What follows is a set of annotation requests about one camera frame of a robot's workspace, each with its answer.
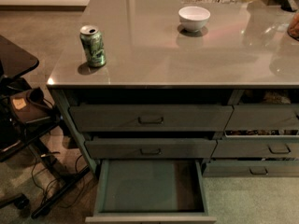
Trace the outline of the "brown object at counter edge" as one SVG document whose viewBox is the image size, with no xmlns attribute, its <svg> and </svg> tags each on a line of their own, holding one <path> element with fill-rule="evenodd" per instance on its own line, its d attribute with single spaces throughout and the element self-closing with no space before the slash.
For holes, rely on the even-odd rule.
<svg viewBox="0 0 299 224">
<path fill-rule="evenodd" d="M 299 13 L 295 13 L 287 30 L 290 37 L 299 40 Z"/>
</svg>

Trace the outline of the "top right grey drawer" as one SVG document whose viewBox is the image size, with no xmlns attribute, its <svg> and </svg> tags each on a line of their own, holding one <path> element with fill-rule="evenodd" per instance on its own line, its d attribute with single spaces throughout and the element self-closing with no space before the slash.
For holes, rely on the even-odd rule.
<svg viewBox="0 0 299 224">
<path fill-rule="evenodd" d="M 226 130 L 298 130 L 298 105 L 235 105 Z"/>
</svg>

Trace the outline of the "grey drawer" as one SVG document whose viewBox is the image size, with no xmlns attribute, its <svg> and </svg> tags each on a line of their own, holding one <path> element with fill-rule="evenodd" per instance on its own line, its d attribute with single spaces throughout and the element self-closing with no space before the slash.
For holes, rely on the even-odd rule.
<svg viewBox="0 0 299 224">
<path fill-rule="evenodd" d="M 205 177 L 297 177 L 298 161 L 212 161 L 205 164 Z"/>
<path fill-rule="evenodd" d="M 209 158 L 217 142 L 204 138 L 98 138 L 86 141 L 93 159 Z"/>
<path fill-rule="evenodd" d="M 80 105 L 69 108 L 81 132 L 222 131 L 233 109 L 221 105 Z"/>
<path fill-rule="evenodd" d="M 298 105 L 235 105 L 226 130 L 298 130 Z"/>
<path fill-rule="evenodd" d="M 219 140 L 213 158 L 298 158 L 299 139 L 289 137 Z"/>
</svg>

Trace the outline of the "middle right grey drawer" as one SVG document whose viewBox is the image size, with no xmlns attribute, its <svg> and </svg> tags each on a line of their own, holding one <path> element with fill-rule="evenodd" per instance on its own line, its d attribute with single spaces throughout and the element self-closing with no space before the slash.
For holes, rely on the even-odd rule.
<svg viewBox="0 0 299 224">
<path fill-rule="evenodd" d="M 298 158 L 299 139 L 289 137 L 219 140 L 213 158 Z"/>
</svg>

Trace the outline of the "bottom right grey drawer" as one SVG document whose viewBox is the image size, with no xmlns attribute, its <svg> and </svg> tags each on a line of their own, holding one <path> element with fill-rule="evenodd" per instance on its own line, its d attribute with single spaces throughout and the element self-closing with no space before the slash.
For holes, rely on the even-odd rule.
<svg viewBox="0 0 299 224">
<path fill-rule="evenodd" d="M 205 177 L 297 177 L 298 161 L 212 161 L 205 164 Z"/>
</svg>

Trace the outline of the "top left grey drawer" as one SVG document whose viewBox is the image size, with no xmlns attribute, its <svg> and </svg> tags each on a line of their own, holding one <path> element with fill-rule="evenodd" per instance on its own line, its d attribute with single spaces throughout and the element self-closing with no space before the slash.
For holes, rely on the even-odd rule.
<svg viewBox="0 0 299 224">
<path fill-rule="evenodd" d="M 233 109 L 221 105 L 80 105 L 69 108 L 81 132 L 222 131 Z"/>
</svg>

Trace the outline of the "middle left grey drawer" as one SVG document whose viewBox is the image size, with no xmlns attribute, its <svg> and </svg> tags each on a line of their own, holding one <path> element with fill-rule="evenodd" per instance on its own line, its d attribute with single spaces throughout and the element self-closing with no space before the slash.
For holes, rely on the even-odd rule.
<svg viewBox="0 0 299 224">
<path fill-rule="evenodd" d="M 93 159 L 209 158 L 217 142 L 204 138 L 98 138 L 86 141 Z"/>
</svg>

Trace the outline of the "open bottom left drawer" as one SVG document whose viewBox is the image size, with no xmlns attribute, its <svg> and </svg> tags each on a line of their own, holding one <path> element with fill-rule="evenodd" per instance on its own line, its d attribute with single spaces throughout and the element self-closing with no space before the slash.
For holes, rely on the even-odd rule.
<svg viewBox="0 0 299 224">
<path fill-rule="evenodd" d="M 215 224 L 198 160 L 104 160 L 86 224 Z"/>
</svg>

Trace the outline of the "white ceramic bowl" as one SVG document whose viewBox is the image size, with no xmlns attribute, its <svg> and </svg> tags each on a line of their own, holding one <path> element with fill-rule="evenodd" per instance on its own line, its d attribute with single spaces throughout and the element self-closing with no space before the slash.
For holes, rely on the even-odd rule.
<svg viewBox="0 0 299 224">
<path fill-rule="evenodd" d="M 178 15 L 181 25 L 189 32 L 201 30 L 210 18 L 210 12 L 203 7 L 183 7 Z"/>
</svg>

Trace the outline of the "green soda can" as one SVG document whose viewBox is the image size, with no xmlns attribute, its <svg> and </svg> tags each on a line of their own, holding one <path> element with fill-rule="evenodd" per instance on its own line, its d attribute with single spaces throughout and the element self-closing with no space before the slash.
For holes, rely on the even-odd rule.
<svg viewBox="0 0 299 224">
<path fill-rule="evenodd" d="M 102 34 L 95 25 L 84 25 L 79 34 L 87 63 L 90 67 L 101 67 L 106 64 L 106 53 Z"/>
</svg>

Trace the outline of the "black side table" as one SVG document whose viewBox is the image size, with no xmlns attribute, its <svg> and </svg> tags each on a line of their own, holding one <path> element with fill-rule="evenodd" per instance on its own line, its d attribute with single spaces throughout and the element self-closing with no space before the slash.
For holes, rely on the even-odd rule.
<svg viewBox="0 0 299 224">
<path fill-rule="evenodd" d="M 0 59 L 6 77 L 16 79 L 36 69 L 39 60 L 4 36 L 0 35 Z"/>
</svg>

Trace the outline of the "brown box with label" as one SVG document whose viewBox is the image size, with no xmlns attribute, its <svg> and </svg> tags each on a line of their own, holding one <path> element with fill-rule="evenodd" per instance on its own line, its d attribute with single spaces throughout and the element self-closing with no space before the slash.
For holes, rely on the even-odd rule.
<svg viewBox="0 0 299 224">
<path fill-rule="evenodd" d="M 22 91 L 9 97 L 11 110 L 22 123 L 33 123 L 53 118 L 53 110 L 45 103 L 40 88 Z"/>
</svg>

